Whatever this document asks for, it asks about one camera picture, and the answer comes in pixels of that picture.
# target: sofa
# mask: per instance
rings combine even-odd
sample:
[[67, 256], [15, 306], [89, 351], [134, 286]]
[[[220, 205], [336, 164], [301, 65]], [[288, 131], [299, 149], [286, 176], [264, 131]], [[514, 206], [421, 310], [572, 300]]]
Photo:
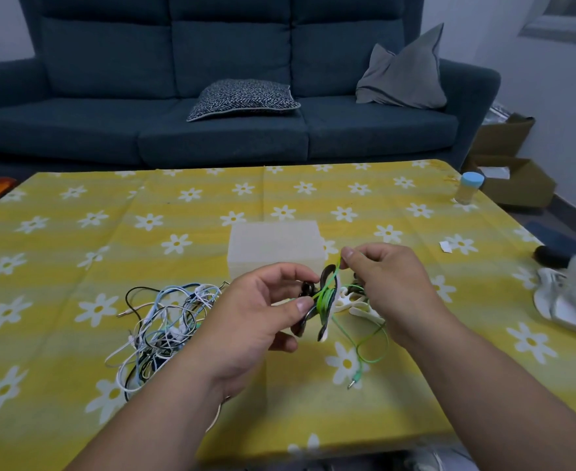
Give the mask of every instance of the sofa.
[[[447, 106], [356, 104], [375, 43], [424, 0], [20, 0], [35, 48], [0, 62], [0, 174], [377, 162], [459, 168], [500, 76], [441, 60]], [[301, 108], [186, 122], [223, 78], [291, 85]]]

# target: window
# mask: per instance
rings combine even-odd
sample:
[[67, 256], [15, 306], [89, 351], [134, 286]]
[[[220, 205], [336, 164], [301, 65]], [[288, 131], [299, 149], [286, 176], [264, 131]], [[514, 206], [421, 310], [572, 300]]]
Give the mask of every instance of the window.
[[576, 43], [576, 0], [537, 0], [521, 35]]

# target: window sill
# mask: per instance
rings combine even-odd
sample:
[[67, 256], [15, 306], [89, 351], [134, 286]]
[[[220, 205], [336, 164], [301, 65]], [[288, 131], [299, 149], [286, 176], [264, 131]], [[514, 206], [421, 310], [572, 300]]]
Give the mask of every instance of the window sill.
[[524, 26], [519, 35], [576, 43], [576, 16], [543, 15]]

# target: hand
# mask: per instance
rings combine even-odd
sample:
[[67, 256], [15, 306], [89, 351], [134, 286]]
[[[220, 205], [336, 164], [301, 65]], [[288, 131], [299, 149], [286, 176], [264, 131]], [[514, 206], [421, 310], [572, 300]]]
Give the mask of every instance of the hand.
[[313, 299], [271, 304], [299, 296], [302, 281], [317, 283], [319, 276], [301, 264], [264, 266], [236, 278], [207, 313], [185, 348], [202, 357], [204, 371], [218, 380], [223, 398], [242, 391], [267, 350], [297, 350], [297, 340], [280, 331], [300, 321]]
[[412, 249], [386, 243], [344, 247], [340, 268], [353, 269], [369, 302], [386, 319], [388, 334], [402, 347], [438, 318], [452, 318]]

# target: person's left arm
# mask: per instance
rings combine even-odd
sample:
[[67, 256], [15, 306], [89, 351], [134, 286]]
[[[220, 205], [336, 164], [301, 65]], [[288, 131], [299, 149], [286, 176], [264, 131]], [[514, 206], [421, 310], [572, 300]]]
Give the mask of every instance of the person's left arm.
[[68, 465], [70, 471], [185, 470], [219, 404], [239, 393], [266, 350], [294, 352], [282, 329], [313, 305], [295, 298], [310, 268], [278, 263], [237, 278], [216, 301], [192, 339], [120, 410]]

